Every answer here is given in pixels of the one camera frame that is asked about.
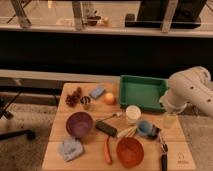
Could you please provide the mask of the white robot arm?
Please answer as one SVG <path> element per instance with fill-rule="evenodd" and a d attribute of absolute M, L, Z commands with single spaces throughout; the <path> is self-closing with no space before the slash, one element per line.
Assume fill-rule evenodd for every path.
<path fill-rule="evenodd" d="M 164 128 L 172 127 L 177 115 L 186 109 L 188 103 L 213 118 L 211 74 L 206 68 L 196 66 L 176 72 L 168 78 L 167 83 L 168 89 L 159 99 L 165 109 Z"/>

